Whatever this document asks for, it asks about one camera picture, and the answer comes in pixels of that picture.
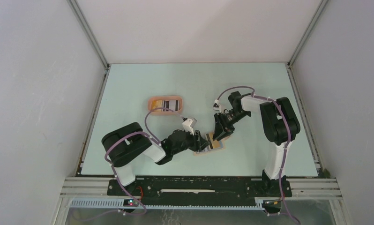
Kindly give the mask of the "tan leather card holder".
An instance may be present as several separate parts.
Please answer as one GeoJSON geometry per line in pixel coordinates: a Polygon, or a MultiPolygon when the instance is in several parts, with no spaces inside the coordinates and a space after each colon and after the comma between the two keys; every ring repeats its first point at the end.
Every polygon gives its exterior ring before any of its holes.
{"type": "Polygon", "coordinates": [[[225,149],[225,141],[228,140],[231,136],[228,136],[220,141],[213,140],[213,132],[205,133],[204,138],[209,141],[209,145],[201,152],[193,152],[194,156],[201,156],[207,153],[212,153],[218,150],[225,149]]]}

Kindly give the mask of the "striped black white card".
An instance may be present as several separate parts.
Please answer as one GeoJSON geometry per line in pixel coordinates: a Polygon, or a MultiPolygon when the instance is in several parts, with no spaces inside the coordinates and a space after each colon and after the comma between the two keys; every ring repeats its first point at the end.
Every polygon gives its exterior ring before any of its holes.
{"type": "Polygon", "coordinates": [[[178,100],[164,100],[163,108],[167,108],[167,110],[164,109],[164,111],[168,111],[168,110],[178,111],[179,101],[178,100]]]}

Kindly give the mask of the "pink oval tray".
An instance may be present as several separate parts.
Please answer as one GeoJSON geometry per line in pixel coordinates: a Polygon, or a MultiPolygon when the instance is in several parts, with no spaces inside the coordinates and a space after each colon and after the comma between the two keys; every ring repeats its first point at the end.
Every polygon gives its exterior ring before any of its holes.
{"type": "Polygon", "coordinates": [[[181,113],[183,98],[181,96],[154,96],[148,100],[147,108],[153,115],[171,115],[173,111],[181,113]]]}

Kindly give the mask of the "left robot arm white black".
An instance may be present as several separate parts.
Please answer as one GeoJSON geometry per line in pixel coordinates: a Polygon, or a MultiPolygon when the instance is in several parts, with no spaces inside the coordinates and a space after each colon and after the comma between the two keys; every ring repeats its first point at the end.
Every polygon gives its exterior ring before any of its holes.
{"type": "Polygon", "coordinates": [[[101,143],[105,149],[105,160],[110,163],[114,175],[120,181],[118,189],[125,195],[136,191],[135,174],[130,163],[141,154],[163,165],[183,151],[203,152],[210,146],[199,130],[191,132],[177,129],[159,142],[143,132],[138,122],[106,134],[101,143]]]}

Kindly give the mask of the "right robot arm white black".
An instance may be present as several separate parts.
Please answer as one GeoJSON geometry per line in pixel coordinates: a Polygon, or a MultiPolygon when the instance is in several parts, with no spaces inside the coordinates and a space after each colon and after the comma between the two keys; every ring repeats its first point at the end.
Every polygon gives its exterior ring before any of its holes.
{"type": "Polygon", "coordinates": [[[265,137],[272,144],[260,187],[267,196],[286,197],[289,184],[284,167],[290,145],[300,132],[300,123],[290,100],[287,97],[274,100],[254,93],[241,95],[238,91],[232,92],[228,100],[231,110],[222,109],[219,99],[214,101],[213,108],[218,112],[214,115],[212,139],[221,141],[229,137],[235,131],[235,123],[252,113],[260,113],[265,137]]]}

